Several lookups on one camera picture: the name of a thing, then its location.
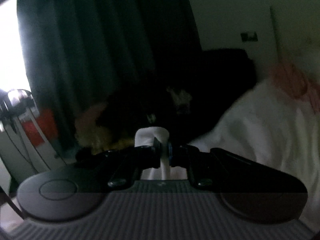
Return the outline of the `pastel wrinkled bed sheet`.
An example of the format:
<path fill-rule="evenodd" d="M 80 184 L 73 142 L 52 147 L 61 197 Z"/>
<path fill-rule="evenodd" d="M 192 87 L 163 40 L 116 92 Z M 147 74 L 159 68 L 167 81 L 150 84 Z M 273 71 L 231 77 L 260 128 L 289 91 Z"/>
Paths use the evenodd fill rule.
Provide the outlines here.
<path fill-rule="evenodd" d="M 310 103 L 291 99 L 265 80 L 191 145 L 202 152 L 223 148 L 300 179 L 308 191 L 300 220 L 319 232 L 319 114 Z"/>

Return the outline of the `white zip hoodie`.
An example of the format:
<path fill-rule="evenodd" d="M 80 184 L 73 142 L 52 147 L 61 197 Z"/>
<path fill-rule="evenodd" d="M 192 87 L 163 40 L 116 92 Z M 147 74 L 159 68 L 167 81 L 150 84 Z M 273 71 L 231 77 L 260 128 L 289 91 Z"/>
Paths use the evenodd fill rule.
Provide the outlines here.
<path fill-rule="evenodd" d="M 141 180 L 186 180 L 187 171 L 182 167 L 169 165 L 169 132 L 161 127 L 141 128 L 135 135 L 135 147 L 151 146 L 151 154 L 159 167 L 144 169 Z"/>

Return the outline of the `dark green curtain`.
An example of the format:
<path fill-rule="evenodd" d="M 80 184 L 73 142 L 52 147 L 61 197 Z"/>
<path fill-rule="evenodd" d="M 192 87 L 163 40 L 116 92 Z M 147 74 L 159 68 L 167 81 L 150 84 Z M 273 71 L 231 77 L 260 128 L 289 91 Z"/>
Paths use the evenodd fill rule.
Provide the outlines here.
<path fill-rule="evenodd" d="M 17 16 L 31 91 L 53 111 L 64 150 L 89 107 L 149 106 L 187 79 L 201 50 L 189 0 L 17 0 Z"/>

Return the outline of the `yellow plush toy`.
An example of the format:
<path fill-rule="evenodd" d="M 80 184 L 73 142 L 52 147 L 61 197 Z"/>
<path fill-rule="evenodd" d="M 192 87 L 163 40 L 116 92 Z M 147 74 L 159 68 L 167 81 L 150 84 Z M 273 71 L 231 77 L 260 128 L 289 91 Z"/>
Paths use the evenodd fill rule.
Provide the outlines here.
<path fill-rule="evenodd" d="M 75 137 L 79 146 L 89 148 L 92 154 L 133 146 L 134 136 L 120 134 L 115 120 L 106 105 L 90 107 L 75 121 Z"/>

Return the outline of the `white metal tripod stand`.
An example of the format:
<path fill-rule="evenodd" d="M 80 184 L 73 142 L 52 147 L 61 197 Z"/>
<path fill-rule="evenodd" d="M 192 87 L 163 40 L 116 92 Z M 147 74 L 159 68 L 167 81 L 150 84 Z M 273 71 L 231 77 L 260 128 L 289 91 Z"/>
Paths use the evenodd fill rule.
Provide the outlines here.
<path fill-rule="evenodd" d="M 45 171 L 65 166 L 57 139 L 49 141 L 39 128 L 35 118 L 38 110 L 30 91 L 24 89 L 5 92 L 1 90 L 1 161 L 18 183 Z M 23 127 L 23 121 L 32 121 L 44 143 L 33 146 Z"/>

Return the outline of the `orange cloth on bed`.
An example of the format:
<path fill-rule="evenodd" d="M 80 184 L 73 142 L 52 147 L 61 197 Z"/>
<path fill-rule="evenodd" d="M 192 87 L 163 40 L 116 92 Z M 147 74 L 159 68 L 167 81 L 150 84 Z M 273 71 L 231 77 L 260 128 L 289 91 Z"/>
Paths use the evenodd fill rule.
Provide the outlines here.
<path fill-rule="evenodd" d="M 319 84 L 292 63 L 281 63 L 270 72 L 272 82 L 291 99 L 308 102 L 319 113 Z"/>

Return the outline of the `red bag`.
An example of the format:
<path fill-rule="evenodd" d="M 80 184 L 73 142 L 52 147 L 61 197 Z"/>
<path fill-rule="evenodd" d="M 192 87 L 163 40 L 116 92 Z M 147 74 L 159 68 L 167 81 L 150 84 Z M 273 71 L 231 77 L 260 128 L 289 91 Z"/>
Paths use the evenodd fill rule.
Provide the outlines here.
<path fill-rule="evenodd" d="M 57 139 L 57 128 L 53 118 L 53 113 L 50 109 L 44 109 L 40 115 L 35 118 L 35 120 L 49 141 Z M 44 140 L 31 120 L 23 121 L 22 127 L 33 146 L 37 147 L 44 143 Z"/>

